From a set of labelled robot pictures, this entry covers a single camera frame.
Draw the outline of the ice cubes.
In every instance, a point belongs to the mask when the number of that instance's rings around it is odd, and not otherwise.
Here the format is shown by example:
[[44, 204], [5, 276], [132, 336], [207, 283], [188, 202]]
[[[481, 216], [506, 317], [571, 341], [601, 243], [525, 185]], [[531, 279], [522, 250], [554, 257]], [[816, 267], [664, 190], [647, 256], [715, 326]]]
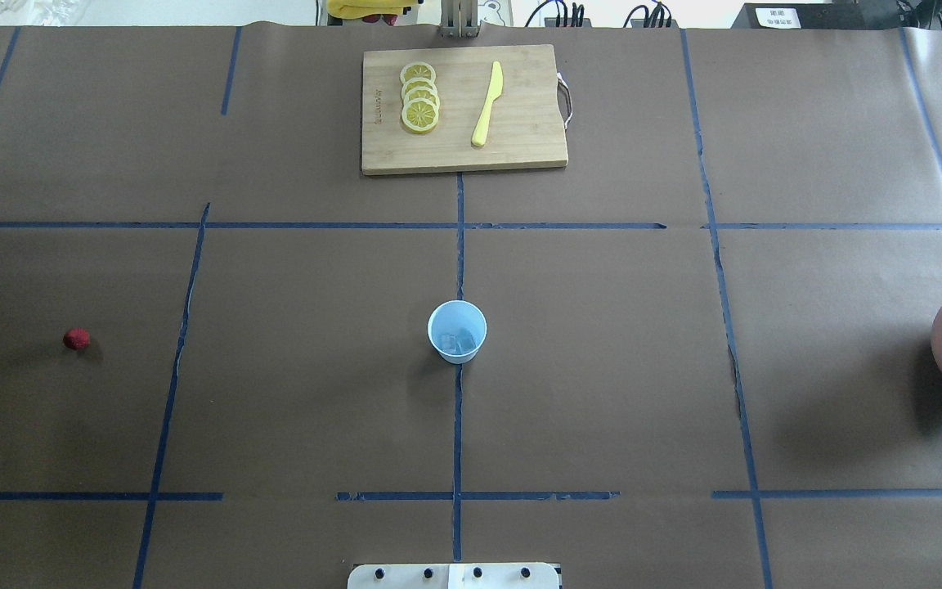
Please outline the ice cubes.
[[438, 349], [448, 357], [470, 357], [478, 351], [479, 343], [467, 329], [453, 333], [442, 333], [437, 337]]

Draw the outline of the red strawberry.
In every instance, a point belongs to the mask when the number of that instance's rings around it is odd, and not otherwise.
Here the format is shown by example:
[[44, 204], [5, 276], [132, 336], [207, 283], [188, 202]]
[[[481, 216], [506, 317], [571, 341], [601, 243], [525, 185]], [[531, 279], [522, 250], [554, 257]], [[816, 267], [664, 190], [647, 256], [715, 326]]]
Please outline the red strawberry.
[[87, 349], [92, 343], [92, 336], [86, 329], [72, 328], [66, 331], [62, 338], [62, 344], [70, 350], [76, 352]]

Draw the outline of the light blue plastic cup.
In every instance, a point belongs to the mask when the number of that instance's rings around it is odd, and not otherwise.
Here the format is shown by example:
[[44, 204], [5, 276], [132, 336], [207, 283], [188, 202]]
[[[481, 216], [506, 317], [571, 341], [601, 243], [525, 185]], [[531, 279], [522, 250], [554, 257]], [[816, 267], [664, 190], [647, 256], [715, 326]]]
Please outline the light blue plastic cup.
[[[433, 310], [427, 321], [427, 335], [434, 350], [445, 359], [446, 362], [455, 365], [467, 364], [476, 357], [483, 343], [487, 338], [487, 319], [485, 313], [478, 306], [464, 301], [463, 299], [452, 299], [442, 303]], [[475, 339], [478, 340], [478, 351], [471, 354], [470, 357], [448, 357], [442, 354], [438, 349], [437, 337], [442, 333], [453, 333], [460, 329], [471, 331]]]

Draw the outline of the yellow plastic knife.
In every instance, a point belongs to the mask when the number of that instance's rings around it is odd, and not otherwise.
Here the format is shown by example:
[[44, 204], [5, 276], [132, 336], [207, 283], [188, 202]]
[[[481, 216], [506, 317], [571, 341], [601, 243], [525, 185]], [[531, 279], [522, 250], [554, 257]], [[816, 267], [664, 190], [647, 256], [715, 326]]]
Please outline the yellow plastic knife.
[[487, 138], [490, 133], [492, 123], [492, 111], [495, 101], [502, 96], [504, 90], [505, 76], [500, 61], [494, 61], [491, 67], [489, 83], [487, 83], [487, 92], [483, 98], [481, 113], [473, 128], [471, 135], [471, 145], [475, 148], [482, 148], [487, 144]]

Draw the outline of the bamboo cutting board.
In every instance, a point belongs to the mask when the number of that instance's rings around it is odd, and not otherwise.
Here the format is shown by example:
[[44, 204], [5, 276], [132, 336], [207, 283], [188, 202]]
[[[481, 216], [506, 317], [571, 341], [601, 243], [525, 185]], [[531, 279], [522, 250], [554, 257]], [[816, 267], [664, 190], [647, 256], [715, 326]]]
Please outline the bamboo cutting board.
[[[485, 146], [472, 146], [491, 67], [505, 82]], [[400, 71], [427, 62], [437, 72], [440, 123], [415, 134], [402, 124]], [[370, 50], [362, 65], [361, 170], [366, 176], [564, 167], [566, 131], [549, 44]]]

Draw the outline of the top lemon slice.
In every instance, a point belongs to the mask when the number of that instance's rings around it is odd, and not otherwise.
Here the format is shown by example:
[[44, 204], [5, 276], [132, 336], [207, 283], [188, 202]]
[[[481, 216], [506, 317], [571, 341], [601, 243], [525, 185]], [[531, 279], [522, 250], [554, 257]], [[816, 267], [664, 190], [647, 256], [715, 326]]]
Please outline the top lemon slice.
[[403, 85], [407, 85], [416, 81], [416, 79], [421, 79], [421, 81], [426, 79], [429, 83], [435, 83], [437, 72], [435, 72], [433, 65], [427, 62], [407, 63], [400, 71], [400, 81]]

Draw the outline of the yellow bag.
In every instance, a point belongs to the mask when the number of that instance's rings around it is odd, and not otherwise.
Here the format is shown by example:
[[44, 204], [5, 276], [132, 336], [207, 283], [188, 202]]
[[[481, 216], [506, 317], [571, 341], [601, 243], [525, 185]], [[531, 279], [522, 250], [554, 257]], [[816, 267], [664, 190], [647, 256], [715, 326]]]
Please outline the yellow bag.
[[404, 16], [412, 7], [422, 4], [423, 1], [325, 1], [325, 12], [340, 21], [383, 20], [393, 25], [398, 16]]

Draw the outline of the aluminium frame post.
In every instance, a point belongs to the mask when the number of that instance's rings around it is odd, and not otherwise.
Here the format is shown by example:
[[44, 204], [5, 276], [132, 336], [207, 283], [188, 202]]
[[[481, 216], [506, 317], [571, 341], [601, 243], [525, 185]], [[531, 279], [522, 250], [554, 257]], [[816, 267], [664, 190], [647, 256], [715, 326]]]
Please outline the aluminium frame post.
[[443, 38], [476, 38], [481, 31], [478, 1], [440, 1], [440, 36]]

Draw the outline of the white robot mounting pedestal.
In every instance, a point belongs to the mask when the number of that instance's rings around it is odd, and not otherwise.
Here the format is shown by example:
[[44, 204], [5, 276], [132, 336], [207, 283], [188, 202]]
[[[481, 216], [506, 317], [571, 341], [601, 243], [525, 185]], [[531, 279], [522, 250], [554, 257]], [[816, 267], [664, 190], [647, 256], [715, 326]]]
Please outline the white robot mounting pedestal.
[[362, 564], [348, 588], [562, 588], [560, 567], [546, 562]]

